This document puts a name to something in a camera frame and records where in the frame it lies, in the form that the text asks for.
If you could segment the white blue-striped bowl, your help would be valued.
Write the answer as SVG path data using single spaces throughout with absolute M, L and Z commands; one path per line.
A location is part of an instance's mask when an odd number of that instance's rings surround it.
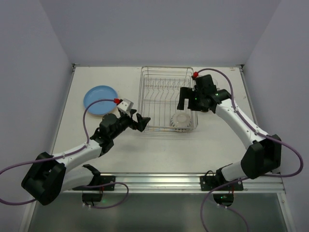
M 176 112 L 170 119 L 172 127 L 189 128 L 192 126 L 191 117 L 184 112 Z

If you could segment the blue plate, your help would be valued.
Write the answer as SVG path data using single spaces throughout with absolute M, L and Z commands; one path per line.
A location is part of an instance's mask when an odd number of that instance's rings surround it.
M 112 112 L 116 108 L 116 104 L 113 102 L 114 99 L 118 98 L 117 92 L 110 86 L 96 86 L 90 89 L 84 96 L 83 104 L 84 107 L 88 107 L 91 103 L 108 99 L 112 101 L 100 101 L 88 108 L 88 113 L 102 116 Z

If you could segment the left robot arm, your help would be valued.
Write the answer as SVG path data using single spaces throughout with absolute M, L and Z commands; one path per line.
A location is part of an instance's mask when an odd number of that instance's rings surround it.
M 63 191 L 65 176 L 77 166 L 99 158 L 113 147 L 113 140 L 127 128 L 144 131 L 151 120 L 136 114 L 137 121 L 132 116 L 107 114 L 102 118 L 99 127 L 90 137 L 89 143 L 75 151 L 66 151 L 59 159 L 43 152 L 39 154 L 21 182 L 21 186 L 42 205 L 54 201 Z

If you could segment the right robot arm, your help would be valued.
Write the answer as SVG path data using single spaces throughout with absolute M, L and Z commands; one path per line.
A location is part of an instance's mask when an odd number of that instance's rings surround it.
M 211 75 L 195 78 L 195 86 L 181 87 L 177 108 L 192 111 L 212 111 L 223 119 L 242 141 L 246 152 L 236 163 L 216 171 L 214 182 L 222 185 L 240 178 L 256 179 L 279 168 L 281 164 L 281 144 L 277 135 L 269 136 L 252 120 L 243 115 L 233 102 L 232 95 L 225 89 L 218 90 Z

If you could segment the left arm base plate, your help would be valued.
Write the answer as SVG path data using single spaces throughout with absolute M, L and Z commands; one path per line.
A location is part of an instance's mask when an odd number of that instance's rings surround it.
M 98 186 L 103 184 L 108 184 L 116 181 L 116 176 L 111 174 L 103 174 L 90 164 L 84 164 L 82 166 L 82 173 L 90 175 L 90 181 L 88 184 L 81 184 L 71 188 L 72 190 L 94 190 L 94 191 L 114 191 L 115 184 L 106 186 L 106 187 L 97 187 L 97 188 L 86 188 L 86 186 Z

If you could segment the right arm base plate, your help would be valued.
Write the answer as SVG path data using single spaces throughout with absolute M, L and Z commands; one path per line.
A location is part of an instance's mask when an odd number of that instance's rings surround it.
M 227 181 L 225 181 L 220 175 L 217 175 L 217 173 L 214 173 L 213 171 L 209 170 L 204 175 L 199 177 L 200 182 L 200 188 L 202 191 L 210 191 L 214 188 L 217 188 L 223 184 L 226 184 Z M 243 191 L 243 183 L 237 182 L 234 184 L 230 184 L 228 186 L 224 186 L 219 191 Z

